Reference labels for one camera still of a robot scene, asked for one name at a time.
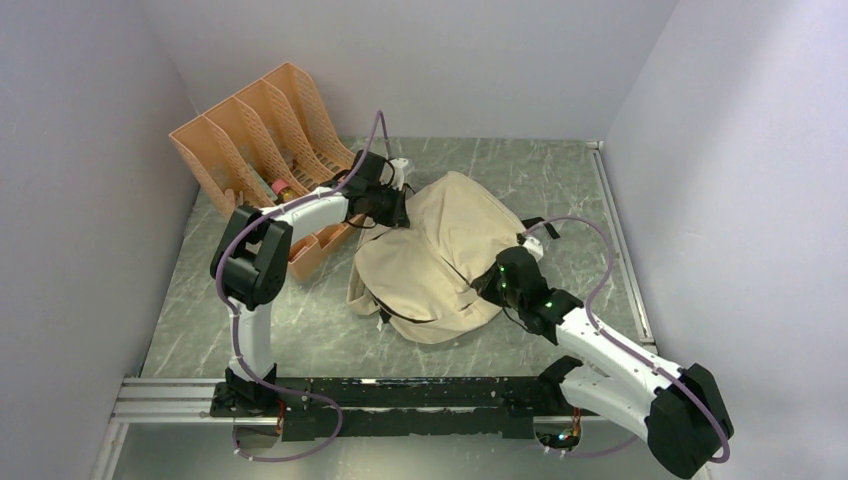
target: gray marble surface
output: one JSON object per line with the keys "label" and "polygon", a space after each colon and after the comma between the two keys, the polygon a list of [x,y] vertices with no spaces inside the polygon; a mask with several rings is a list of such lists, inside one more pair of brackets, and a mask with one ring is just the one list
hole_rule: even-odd
{"label": "gray marble surface", "polygon": [[[352,150],[362,139],[344,139]],[[582,215],[607,228],[591,155],[581,141],[396,138],[393,153],[411,159],[410,183],[421,187],[447,171],[468,175],[519,218]],[[382,141],[374,151],[384,153]],[[222,377],[230,355],[227,312],[215,294],[209,262],[226,221],[198,195],[147,355],[144,377]],[[585,298],[604,271],[602,241],[582,224],[556,225],[562,238],[540,234],[542,273],[552,286]],[[273,307],[271,341],[280,376],[536,375],[565,352],[498,315],[454,341],[419,345],[377,317],[345,305],[356,236],[305,283],[289,279]],[[596,301],[596,313],[637,340],[636,320],[617,265]]]}

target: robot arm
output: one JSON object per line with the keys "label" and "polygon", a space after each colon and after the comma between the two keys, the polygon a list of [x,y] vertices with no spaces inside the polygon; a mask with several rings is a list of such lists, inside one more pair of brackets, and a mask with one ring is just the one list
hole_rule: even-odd
{"label": "robot arm", "polygon": [[[412,163],[404,158],[386,160],[373,153],[368,153],[363,162],[356,176],[340,192],[332,193],[332,183],[322,185],[312,192],[318,199],[290,209],[286,209],[288,204],[263,209],[242,205],[227,224],[210,267],[213,278],[224,250],[236,235],[262,215],[282,208],[280,215],[262,223],[238,245],[224,267],[225,293],[242,312],[239,327],[242,355],[262,378],[272,378],[274,373],[271,304],[282,289],[291,246],[322,228],[359,214],[367,214],[377,223],[390,227],[409,226],[404,184],[412,173]],[[249,245],[260,242],[258,249],[251,251]],[[228,375],[251,383],[234,351],[229,367]]]}
{"label": "robot arm", "polygon": [[684,369],[590,317],[578,298],[548,287],[536,259],[525,249],[504,250],[475,282],[481,297],[516,310],[528,332],[594,365],[590,368],[568,356],[554,364],[563,400],[633,432],[672,473],[690,478],[721,448],[722,439],[704,409],[723,431],[724,441],[733,435],[707,369],[698,364]]}

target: beige cloth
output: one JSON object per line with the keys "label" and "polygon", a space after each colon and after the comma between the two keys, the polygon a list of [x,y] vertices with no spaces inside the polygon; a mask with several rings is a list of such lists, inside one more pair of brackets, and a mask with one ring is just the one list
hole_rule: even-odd
{"label": "beige cloth", "polygon": [[470,282],[524,226],[486,189],[449,172],[406,202],[411,227],[364,230],[354,255],[348,305],[359,315],[383,309],[405,338],[439,343],[488,323],[499,311]]}

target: white wall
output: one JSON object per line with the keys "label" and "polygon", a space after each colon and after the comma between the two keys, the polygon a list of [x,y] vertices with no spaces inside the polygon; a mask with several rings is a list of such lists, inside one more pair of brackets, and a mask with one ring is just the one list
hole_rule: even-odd
{"label": "white wall", "polygon": [[195,183],[193,109],[135,2],[0,2],[0,478],[88,478]]}
{"label": "white wall", "polygon": [[848,478],[848,5],[683,0],[606,138],[662,353],[716,374],[716,479]]}
{"label": "white wall", "polygon": [[602,138],[676,0],[142,0],[199,110],[277,65],[337,130]]}

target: orange plastic rack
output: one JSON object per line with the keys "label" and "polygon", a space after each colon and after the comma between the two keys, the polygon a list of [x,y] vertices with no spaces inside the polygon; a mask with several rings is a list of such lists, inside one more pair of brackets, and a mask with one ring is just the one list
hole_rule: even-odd
{"label": "orange plastic rack", "polygon": [[[266,187],[278,178],[302,196],[350,168],[354,159],[353,152],[339,141],[312,78],[290,63],[210,108],[170,137],[203,191],[226,217],[239,201],[255,207],[274,205]],[[291,167],[283,159],[283,150],[292,153]],[[292,245],[289,274],[304,280],[353,230],[346,224],[334,225]]]}

